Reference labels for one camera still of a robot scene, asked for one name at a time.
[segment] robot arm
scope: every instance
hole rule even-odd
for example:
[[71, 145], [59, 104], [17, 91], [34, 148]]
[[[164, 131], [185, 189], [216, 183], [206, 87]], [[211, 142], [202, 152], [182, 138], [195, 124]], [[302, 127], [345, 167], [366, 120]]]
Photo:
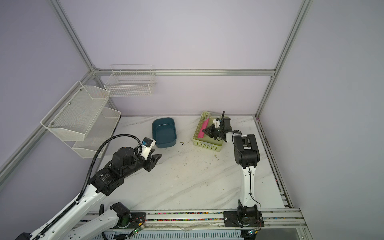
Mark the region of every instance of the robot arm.
[[241, 167], [242, 189], [240, 201], [244, 205], [254, 205], [255, 202], [251, 196], [255, 196], [255, 171], [257, 163], [260, 161], [256, 137], [253, 134], [240, 135], [229, 132], [227, 133], [227, 140], [229, 144], [233, 144], [235, 161]]
[[[77, 201], [76, 196], [67, 206], [57, 213], [51, 220], [28, 235], [22, 233], [16, 240], [61, 240], [72, 239], [76, 233], [76, 240], [92, 239], [95, 235], [111, 228], [122, 218], [129, 217], [129, 210], [121, 203], [112, 205], [97, 220], [93, 220], [76, 228], [68, 233], [89, 210], [99, 202], [109, 196], [117, 187], [123, 184], [124, 178], [132, 173], [144, 168], [151, 171], [162, 154], [152, 155], [155, 151], [155, 140], [144, 138], [141, 150], [134, 150], [131, 147], [122, 147], [113, 154], [112, 160], [89, 180], [83, 196]], [[51, 222], [58, 216], [62, 216], [54, 224]], [[48, 225], [52, 225], [49, 230], [41, 234], [42, 230]]]

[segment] black mounting plate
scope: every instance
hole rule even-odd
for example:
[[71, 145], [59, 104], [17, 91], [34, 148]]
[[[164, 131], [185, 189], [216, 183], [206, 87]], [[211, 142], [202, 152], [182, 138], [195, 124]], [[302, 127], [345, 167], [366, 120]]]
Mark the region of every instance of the black mounting plate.
[[[239, 219], [237, 217], [236, 211], [224, 211], [224, 226], [226, 227], [239, 227], [236, 223], [239, 222]], [[260, 215], [259, 218], [261, 219], [254, 219], [252, 220], [249, 225], [246, 225], [244, 227], [260, 227], [260, 225], [264, 226], [264, 220], [261, 211], [259, 211], [258, 215]]]
[[146, 212], [131, 212], [131, 221], [126, 228], [136, 229], [139, 227], [139, 223], [145, 223]]

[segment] purple wall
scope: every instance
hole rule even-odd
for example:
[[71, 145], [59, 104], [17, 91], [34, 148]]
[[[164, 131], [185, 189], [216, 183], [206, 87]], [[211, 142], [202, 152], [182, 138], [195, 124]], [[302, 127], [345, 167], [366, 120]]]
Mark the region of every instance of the purple wall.
[[[0, 165], [87, 68], [48, 1], [0, 3]], [[31, 232], [79, 191], [89, 166], [51, 133], [0, 192], [1, 239]]]
[[384, 239], [383, 13], [313, 1], [260, 117], [313, 239]]

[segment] black cable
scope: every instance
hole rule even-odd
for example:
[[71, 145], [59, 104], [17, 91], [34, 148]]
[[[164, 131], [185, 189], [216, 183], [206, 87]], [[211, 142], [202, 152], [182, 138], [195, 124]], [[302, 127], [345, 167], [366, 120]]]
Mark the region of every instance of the black cable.
[[103, 237], [104, 240], [109, 240], [104, 232], [101, 233], [101, 236]]
[[133, 139], [135, 139], [139, 145], [137, 147], [135, 147], [135, 150], [137, 149], [141, 149], [141, 141], [138, 137], [134, 136], [134, 135], [131, 135], [131, 134], [119, 134], [119, 135], [116, 135], [116, 136], [113, 136], [113, 137], [110, 137], [108, 138], [107, 140], [105, 140], [105, 142], [103, 142], [99, 149], [97, 149], [92, 161], [91, 161], [91, 165], [89, 166], [89, 169], [88, 169], [88, 173], [87, 173], [87, 176], [85, 177], [85, 181], [84, 181], [84, 184], [83, 184], [83, 187], [81, 188], [81, 191], [78, 195], [78, 197], [75, 199], [75, 201], [73, 201], [66, 209], [64, 209], [55, 219], [52, 220], [52, 222], [50, 222], [45, 228], [43, 228], [41, 230], [41, 232], [36, 235], [33, 240], [38, 240], [40, 238], [40, 236], [43, 236], [55, 223], [57, 223], [58, 220], [60, 220], [69, 210], [71, 210], [75, 205], [77, 205], [79, 203], [79, 200], [83, 197], [83, 194], [85, 192], [85, 189], [87, 188], [88, 184], [89, 184], [89, 178], [92, 174], [92, 170], [93, 170], [93, 166], [96, 162], [96, 159], [99, 155], [99, 153], [101, 152], [101, 150], [103, 149], [103, 147], [109, 143], [111, 140], [115, 139], [115, 138], [118, 138], [118, 137], [131, 137]]
[[234, 222], [232, 219], [228, 218], [229, 220], [231, 220], [231, 222], [233, 222], [235, 225], [237, 225], [238, 227], [243, 227], [243, 223], [241, 223], [241, 225], [238, 223], [238, 222]]
[[[235, 145], [235, 142], [233, 141], [233, 136], [234, 136], [234, 134], [235, 134], [235, 132], [232, 134], [232, 143], [233, 143], [233, 146], [236, 148], [236, 150], [245, 158], [245, 160], [247, 161], [247, 164], [249, 165], [249, 161], [248, 161], [248, 159], [244, 156], [244, 154], [242, 154], [238, 149], [237, 149], [237, 147], [236, 147], [236, 145]], [[257, 202], [259, 205], [260, 205], [260, 207], [259, 207], [259, 209], [260, 209], [260, 211], [261, 211], [261, 208], [262, 208], [262, 205], [258, 202], [258, 201], [256, 201], [254, 198], [253, 198], [253, 196], [252, 196], [252, 193], [251, 193], [251, 190], [252, 190], [252, 186], [251, 186], [251, 183], [252, 183], [252, 176], [251, 176], [251, 168], [248, 166], [248, 172], [249, 172], [249, 195], [251, 196], [251, 198], [255, 201], [255, 202]]]

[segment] green plastic basket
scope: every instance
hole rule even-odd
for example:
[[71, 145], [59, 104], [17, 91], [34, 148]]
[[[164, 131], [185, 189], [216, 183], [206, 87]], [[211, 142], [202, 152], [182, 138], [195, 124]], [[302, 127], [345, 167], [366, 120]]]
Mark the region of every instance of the green plastic basket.
[[212, 137], [208, 137], [206, 134], [204, 134], [204, 137], [203, 137], [203, 138], [197, 138], [197, 135], [198, 135], [199, 132], [200, 132], [200, 128], [201, 128], [201, 126], [203, 125], [204, 119], [205, 119], [209, 114], [211, 114], [211, 116], [209, 117], [209, 122], [208, 122], [207, 127], [209, 127], [209, 126], [211, 126], [211, 125], [213, 124], [213, 119], [215, 119], [215, 118], [220, 118], [220, 117], [221, 117], [221, 116], [219, 116], [218, 114], [214, 114], [214, 113], [210, 113], [210, 112], [206, 112], [206, 111], [204, 111], [204, 112], [201, 114], [199, 124], [197, 125], [196, 131], [195, 131], [195, 135], [194, 135], [193, 138], [192, 138], [192, 140], [193, 140], [193, 144], [194, 144], [195, 146], [204, 147], [204, 148], [207, 148], [207, 149], [211, 149], [211, 150], [213, 150], [213, 151], [216, 151], [216, 152], [220, 152], [224, 140], [220, 140], [220, 141], [219, 141], [219, 140], [215, 140], [215, 139], [213, 139]]

